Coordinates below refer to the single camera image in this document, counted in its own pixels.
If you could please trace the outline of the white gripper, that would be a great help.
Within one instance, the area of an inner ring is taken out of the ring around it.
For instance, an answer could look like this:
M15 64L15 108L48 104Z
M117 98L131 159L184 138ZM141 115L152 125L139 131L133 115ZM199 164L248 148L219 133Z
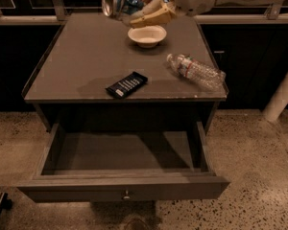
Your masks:
M143 28L167 24L176 18L176 12L181 15L194 16L209 12L216 0L152 0L140 11L122 18L124 25L131 28Z

